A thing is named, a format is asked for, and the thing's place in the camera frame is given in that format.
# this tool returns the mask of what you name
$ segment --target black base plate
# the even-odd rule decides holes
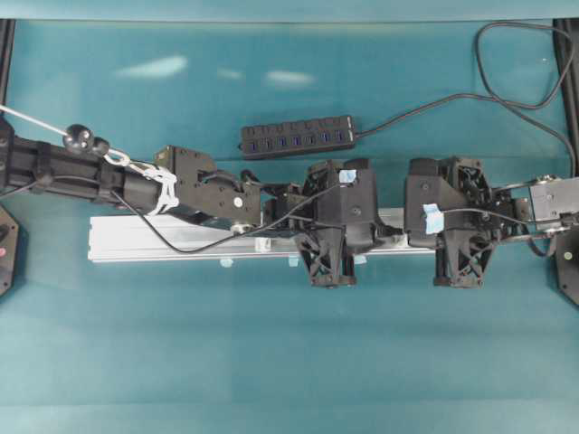
[[[0,296],[12,286],[20,227],[0,206]]]
[[[579,227],[557,237],[555,260],[559,289],[579,305]]]

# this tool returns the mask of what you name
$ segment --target black cable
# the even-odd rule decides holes
[[[345,185],[342,184],[335,184],[332,185],[331,187],[327,188],[326,190],[322,190],[321,192],[318,192],[316,194],[313,194],[312,196],[310,196],[308,199],[305,199],[303,201],[301,201],[300,203],[298,203],[297,205],[293,206],[292,208],[289,209],[289,211],[287,211],[285,214],[283,214],[281,217],[279,217],[279,219],[259,226],[255,229],[252,229],[250,231],[247,232],[243,232],[243,233],[236,233],[234,235],[231,235],[229,237],[225,237],[221,240],[212,242],[210,244],[207,244],[206,246],[203,247],[199,247],[197,249],[191,249],[191,250],[184,250],[184,249],[179,249],[178,247],[174,246],[173,244],[171,244],[158,230],[155,226],[153,226],[153,224],[151,224],[151,222],[149,220],[147,220],[147,217],[145,217],[145,215],[143,215],[142,212],[140,212],[139,210],[137,210],[134,206],[132,206],[130,203],[128,203],[127,201],[125,201],[125,199],[118,194],[117,192],[115,192],[114,190],[111,191],[110,193],[115,196],[119,202],[121,202],[123,205],[125,205],[131,212],[133,212],[136,216],[138,216],[147,226],[148,228],[163,242],[163,244],[165,244],[169,249],[171,249],[172,251],[175,251],[177,253],[182,253],[182,254],[193,254],[193,253],[201,253],[202,251],[206,251],[209,249],[212,249],[213,247],[217,247],[221,244],[224,244],[225,242],[231,241],[231,240],[237,240],[239,238],[242,237],[247,237],[250,235],[255,235],[256,233],[259,232],[263,232],[266,231],[268,229],[271,229],[275,226],[277,226],[278,224],[280,224],[281,222],[287,220],[289,217],[291,217],[291,215],[299,210],[300,208],[303,208],[304,206],[306,206],[309,203],[312,203],[313,201],[315,201],[316,199],[318,199],[320,196],[331,192],[332,190],[334,190],[335,188],[338,187],[342,187]]]
[[[71,180],[71,181],[83,181],[83,182],[92,183],[92,184],[100,184],[99,181],[97,181],[96,179],[85,178],[84,176],[77,176],[77,175],[56,175],[53,178],[53,181],[59,181],[59,180],[64,180],[64,179]],[[0,193],[0,199],[5,199],[6,197],[12,196],[13,194],[17,194],[17,193],[25,192],[26,190],[30,190],[38,183],[39,183],[39,181],[37,179],[35,179],[31,183],[22,185],[20,187],[16,187],[13,190],[10,190],[9,192]]]
[[[5,199],[6,197],[12,196],[13,194],[24,192],[30,188],[33,188],[37,184],[38,184],[38,181],[34,180],[31,183],[23,185],[22,187],[16,187],[13,190],[10,190],[9,192],[5,192],[5,193],[0,194],[0,199]]]
[[[551,220],[519,220],[514,217],[509,217],[508,215],[501,214],[500,212],[481,210],[480,208],[454,208],[452,210],[441,211],[443,214],[450,214],[452,212],[478,212],[479,214],[494,215],[500,219],[507,220],[509,222],[522,224],[527,226],[528,224],[548,224],[548,223],[560,223],[561,219],[551,219]]]
[[[509,99],[503,99],[490,87],[489,80],[487,79],[487,74],[486,74],[486,72],[484,70],[484,66],[482,64],[482,58],[480,56],[480,37],[487,30],[492,29],[494,27],[516,27],[516,28],[523,28],[523,29],[555,32],[555,33],[559,33],[559,34],[563,35],[564,38],[569,42],[569,57],[567,59],[567,62],[565,63],[564,68],[561,70],[561,73],[559,75],[559,79],[557,80],[555,86],[551,89],[551,91],[549,93],[547,93],[546,97],[544,97],[537,104],[526,104],[524,102],[511,101]],[[561,133],[559,133],[558,131],[555,131],[554,129],[539,122],[538,120],[530,118],[529,116],[525,115],[524,113],[522,113],[521,111],[518,110],[518,109],[526,109],[526,110],[542,109],[543,107],[547,106],[553,100],[553,98],[556,96],[556,93],[558,92],[559,88],[561,87],[561,83],[565,79],[565,76],[566,76],[567,72],[569,71],[571,64],[572,64],[572,61],[573,61],[573,58],[574,58],[574,44],[573,44],[573,40],[572,40],[571,36],[569,35],[569,33],[565,32],[561,29],[557,29],[556,27],[553,27],[550,25],[543,25],[543,24],[516,23],[516,22],[510,22],[510,21],[490,23],[490,24],[487,24],[487,25],[484,25],[483,27],[481,27],[475,36],[475,57],[477,60],[477,66],[479,69],[480,78],[482,80],[482,83],[483,83],[486,91],[489,93],[489,96],[480,95],[480,94],[476,94],[476,93],[455,93],[453,95],[449,95],[448,97],[437,99],[437,100],[435,100],[433,102],[429,102],[427,104],[423,104],[418,108],[415,108],[413,110],[407,111],[406,113],[403,113],[402,115],[398,115],[394,118],[388,119],[384,123],[378,125],[377,127],[368,129],[366,131],[360,131],[360,132],[356,133],[356,137],[362,138],[362,137],[370,136],[372,134],[377,133],[378,131],[381,131],[383,129],[391,127],[392,125],[394,125],[402,120],[405,120],[406,118],[409,118],[409,117],[414,116],[414,115],[418,115],[418,114],[424,112],[425,110],[433,109],[433,108],[438,107],[438,106],[445,104],[447,102],[454,101],[455,99],[477,99],[477,100],[482,100],[482,101],[496,102],[496,103],[502,105],[505,109],[508,109],[513,114],[520,117],[521,119],[525,120],[529,124],[545,131],[547,134],[550,134],[551,136],[553,136],[553,137],[557,138],[559,141],[561,141],[565,145],[567,152],[569,153],[570,164],[571,164],[571,170],[570,170],[571,177],[575,176],[576,154],[575,154],[575,151],[573,149],[573,146],[569,142],[569,139],[567,137],[565,137],[564,135],[562,135]]]

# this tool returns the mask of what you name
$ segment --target teal table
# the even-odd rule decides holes
[[[352,114],[361,128],[482,91],[481,23],[131,24],[21,21],[8,103],[82,122],[135,158],[190,146],[238,172],[301,182],[325,156],[243,162],[239,128]],[[551,35],[493,30],[496,89],[538,100]],[[565,131],[560,98],[536,117]],[[10,118],[23,137],[58,137]],[[493,184],[565,175],[564,148],[504,109],[458,101],[333,157],[372,158],[380,206],[402,206],[408,161],[482,158]],[[550,261],[499,249],[483,289],[432,286],[432,257],[371,258],[354,288],[311,288],[284,260],[100,264],[91,215],[22,194],[25,235],[0,300],[5,433],[574,433],[579,309]]]

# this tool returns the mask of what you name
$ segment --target black plastic housing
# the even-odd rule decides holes
[[[355,145],[356,131],[351,116],[242,128],[241,150],[246,160],[337,151]]]

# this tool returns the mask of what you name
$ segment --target silver aluminum bar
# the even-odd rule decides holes
[[[403,208],[383,208],[380,217],[396,227],[403,225]],[[170,215],[148,217],[172,244],[182,249],[202,247],[231,235],[229,231],[194,226]],[[406,237],[389,242],[366,255],[425,254],[432,250],[408,246]],[[166,247],[137,216],[90,218],[89,259],[94,262],[148,260],[291,258],[298,257],[292,239],[240,238],[198,254],[179,254]]]

